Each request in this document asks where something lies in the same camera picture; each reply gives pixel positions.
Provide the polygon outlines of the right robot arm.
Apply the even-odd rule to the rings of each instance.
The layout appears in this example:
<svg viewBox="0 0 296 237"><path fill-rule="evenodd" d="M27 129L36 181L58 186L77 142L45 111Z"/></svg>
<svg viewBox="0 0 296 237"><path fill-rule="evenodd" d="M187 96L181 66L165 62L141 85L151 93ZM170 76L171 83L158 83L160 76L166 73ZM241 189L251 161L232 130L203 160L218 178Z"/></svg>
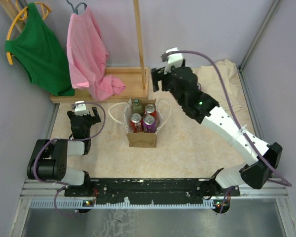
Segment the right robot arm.
<svg viewBox="0 0 296 237"><path fill-rule="evenodd" d="M242 184L261 189L272 175L271 168L277 167L282 147L276 142L270 145L244 127L239 128L218 101L199 89L197 76L191 68L181 66L170 72L165 68L153 68L150 73L154 91L169 91L189 118L216 132L243 158L243 165L214 174L211 191L220 196L229 187Z"/></svg>

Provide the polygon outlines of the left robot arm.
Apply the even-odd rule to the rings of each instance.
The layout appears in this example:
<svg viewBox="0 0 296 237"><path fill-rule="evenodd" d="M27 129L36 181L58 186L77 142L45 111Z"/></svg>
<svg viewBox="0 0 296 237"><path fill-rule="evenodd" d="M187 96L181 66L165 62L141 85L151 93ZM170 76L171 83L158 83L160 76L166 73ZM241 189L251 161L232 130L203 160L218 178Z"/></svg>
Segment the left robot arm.
<svg viewBox="0 0 296 237"><path fill-rule="evenodd" d="M92 112L90 114L86 108L67 112L72 131L69 139L37 140L27 166L29 179L75 186L82 196L92 192L93 184L86 180L86 172L67 166L69 156L83 156L90 151L91 127L101 122L96 107L92 108Z"/></svg>

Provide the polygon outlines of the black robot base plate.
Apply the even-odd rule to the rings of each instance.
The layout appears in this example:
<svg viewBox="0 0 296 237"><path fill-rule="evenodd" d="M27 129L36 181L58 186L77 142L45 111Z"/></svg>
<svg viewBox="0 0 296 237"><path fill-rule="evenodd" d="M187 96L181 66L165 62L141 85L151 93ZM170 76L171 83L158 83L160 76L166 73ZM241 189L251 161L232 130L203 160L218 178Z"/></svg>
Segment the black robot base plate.
<svg viewBox="0 0 296 237"><path fill-rule="evenodd" d="M66 197L91 197L96 204L202 204L205 197L223 197L227 189L214 179L91 178L81 186L70 185Z"/></svg>

